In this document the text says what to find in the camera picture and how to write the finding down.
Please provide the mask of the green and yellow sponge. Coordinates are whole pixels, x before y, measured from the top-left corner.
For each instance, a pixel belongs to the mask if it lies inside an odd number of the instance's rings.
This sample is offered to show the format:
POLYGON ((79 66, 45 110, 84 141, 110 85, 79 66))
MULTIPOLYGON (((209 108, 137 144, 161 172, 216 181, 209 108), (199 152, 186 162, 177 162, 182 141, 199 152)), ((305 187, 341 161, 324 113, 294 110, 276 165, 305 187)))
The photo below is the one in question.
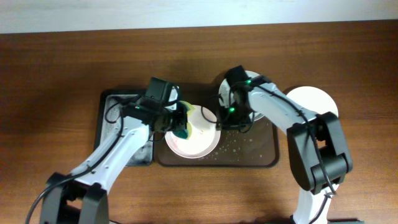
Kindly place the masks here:
POLYGON ((189 139, 192 135, 193 132, 193 128, 192 125, 189 123, 189 117, 191 117, 191 115, 193 114, 195 107, 193 105, 191 105, 189 102, 187 101, 179 101, 177 103, 177 105, 179 107, 184 108, 185 110, 185 129, 182 130, 178 130, 178 131, 172 131, 173 134, 181 139, 189 139))

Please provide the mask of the white plate with red stain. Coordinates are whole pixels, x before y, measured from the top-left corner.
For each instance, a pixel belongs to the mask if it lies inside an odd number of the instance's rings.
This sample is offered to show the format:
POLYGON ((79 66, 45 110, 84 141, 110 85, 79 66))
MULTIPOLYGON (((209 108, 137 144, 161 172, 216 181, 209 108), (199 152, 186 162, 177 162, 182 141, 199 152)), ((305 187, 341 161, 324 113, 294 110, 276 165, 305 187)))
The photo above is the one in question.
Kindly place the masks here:
POLYGON ((207 108, 193 105, 195 110, 189 123, 193 132, 189 139, 176 137, 173 132, 165 134, 168 147, 178 156, 197 159, 209 154, 218 144, 221 131, 216 130, 216 116, 207 108))

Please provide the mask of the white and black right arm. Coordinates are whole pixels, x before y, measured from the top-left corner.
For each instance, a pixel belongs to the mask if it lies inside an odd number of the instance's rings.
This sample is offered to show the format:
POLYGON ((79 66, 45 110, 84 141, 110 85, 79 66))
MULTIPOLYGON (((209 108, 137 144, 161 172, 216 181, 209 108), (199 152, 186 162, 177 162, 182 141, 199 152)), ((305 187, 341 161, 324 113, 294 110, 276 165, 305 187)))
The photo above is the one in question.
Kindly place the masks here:
POLYGON ((353 169, 340 120, 334 113, 309 110, 272 82, 244 80, 220 85, 221 119, 230 129, 252 124, 261 114, 287 137, 290 170, 300 186, 291 223, 328 223, 336 190, 353 169))

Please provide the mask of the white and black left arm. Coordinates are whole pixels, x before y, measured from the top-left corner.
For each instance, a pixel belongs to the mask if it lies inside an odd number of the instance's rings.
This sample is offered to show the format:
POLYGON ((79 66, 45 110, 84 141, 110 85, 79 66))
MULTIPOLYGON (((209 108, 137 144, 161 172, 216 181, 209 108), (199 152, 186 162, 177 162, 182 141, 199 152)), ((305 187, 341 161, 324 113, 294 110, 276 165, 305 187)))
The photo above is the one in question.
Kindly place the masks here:
POLYGON ((126 105, 111 135, 68 175, 54 173, 42 201, 41 223, 110 223, 108 194, 130 158, 153 132, 182 131, 188 136, 189 106, 179 101, 174 110, 126 105))

